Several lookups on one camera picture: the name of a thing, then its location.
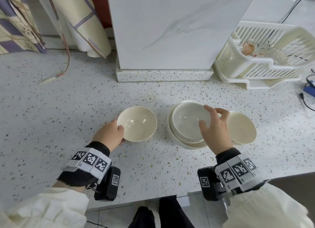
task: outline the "wrist-mounted device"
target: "wrist-mounted device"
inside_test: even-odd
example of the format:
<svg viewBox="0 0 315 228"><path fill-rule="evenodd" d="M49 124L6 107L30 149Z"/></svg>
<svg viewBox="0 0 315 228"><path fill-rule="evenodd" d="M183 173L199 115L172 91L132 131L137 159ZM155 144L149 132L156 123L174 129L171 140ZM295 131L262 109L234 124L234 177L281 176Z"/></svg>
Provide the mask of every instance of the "wrist-mounted device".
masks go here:
<svg viewBox="0 0 315 228"><path fill-rule="evenodd" d="M218 201L223 194L233 195L257 190L264 183L258 168L245 154L240 154L217 166L197 171L203 196L208 201Z"/></svg>
<svg viewBox="0 0 315 228"><path fill-rule="evenodd" d="M86 186L95 191L97 201L113 201L117 196L120 169L94 148L81 148L67 162L58 180L70 186Z"/></svg>

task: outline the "large white bowl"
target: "large white bowl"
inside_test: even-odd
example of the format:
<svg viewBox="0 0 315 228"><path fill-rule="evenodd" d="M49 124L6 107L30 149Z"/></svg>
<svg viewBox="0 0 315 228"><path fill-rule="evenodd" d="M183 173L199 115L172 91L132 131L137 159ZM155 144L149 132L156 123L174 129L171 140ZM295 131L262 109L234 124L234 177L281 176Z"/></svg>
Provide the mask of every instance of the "large white bowl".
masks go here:
<svg viewBox="0 0 315 228"><path fill-rule="evenodd" d="M252 120L236 111L230 111L227 129L234 145L250 144L255 141L257 136L256 127Z"/></svg>
<svg viewBox="0 0 315 228"><path fill-rule="evenodd" d="M179 145L180 147L186 148L186 149L191 149L191 150L195 150L195 149L201 149L201 148L207 148L207 144L204 140L200 141L200 142L188 142L185 141L184 139L180 138L172 129L172 115L174 110L176 109L177 106L179 106L180 104L183 103L189 103L189 102L193 102L190 100L185 100L182 101L180 103L177 103L176 105L174 105L167 117L167 132L169 134L169 136L171 137L171 139L173 140L173 142L175 142L177 145Z"/></svg>
<svg viewBox="0 0 315 228"><path fill-rule="evenodd" d="M200 120L205 121L208 127L210 126L211 116L202 103L196 101L182 103L173 112L173 129L182 139L198 142L203 139L199 130Z"/></svg>
<svg viewBox="0 0 315 228"><path fill-rule="evenodd" d="M117 119L117 125L124 127L124 139L131 142L142 142L150 138L157 128L154 113L141 106L129 107Z"/></svg>

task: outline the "person's left hand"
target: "person's left hand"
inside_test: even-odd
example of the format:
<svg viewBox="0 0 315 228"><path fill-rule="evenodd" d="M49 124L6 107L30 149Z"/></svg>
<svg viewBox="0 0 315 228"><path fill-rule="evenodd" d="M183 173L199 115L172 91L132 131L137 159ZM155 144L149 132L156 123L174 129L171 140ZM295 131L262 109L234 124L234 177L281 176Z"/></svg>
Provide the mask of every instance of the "person's left hand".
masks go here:
<svg viewBox="0 0 315 228"><path fill-rule="evenodd" d="M101 142L107 146L110 151L113 151L118 145L123 143L123 137L124 127L122 125L117 126L117 119L114 119L96 132L92 142Z"/></svg>

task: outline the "white sleeve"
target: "white sleeve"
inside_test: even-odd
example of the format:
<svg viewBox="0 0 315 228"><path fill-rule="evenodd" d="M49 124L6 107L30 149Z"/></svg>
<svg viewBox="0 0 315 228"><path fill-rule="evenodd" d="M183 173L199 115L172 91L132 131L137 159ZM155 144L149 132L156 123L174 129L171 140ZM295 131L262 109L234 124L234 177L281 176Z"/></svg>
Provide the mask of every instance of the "white sleeve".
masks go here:
<svg viewBox="0 0 315 228"><path fill-rule="evenodd" d="M311 228L307 209L279 188L266 183L259 190L231 198L223 228Z"/></svg>
<svg viewBox="0 0 315 228"><path fill-rule="evenodd" d="M22 201L13 209L0 212L1 228L81 228L89 199L67 188L49 188Z"/></svg>

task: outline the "red fabric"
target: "red fabric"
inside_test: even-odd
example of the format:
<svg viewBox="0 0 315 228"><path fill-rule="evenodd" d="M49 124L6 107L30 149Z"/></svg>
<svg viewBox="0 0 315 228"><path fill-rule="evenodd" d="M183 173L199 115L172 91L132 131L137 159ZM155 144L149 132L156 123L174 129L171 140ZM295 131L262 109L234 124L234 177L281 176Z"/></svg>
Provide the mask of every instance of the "red fabric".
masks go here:
<svg viewBox="0 0 315 228"><path fill-rule="evenodd" d="M109 11L108 0L93 0L95 10L104 28L112 27L112 19Z"/></svg>

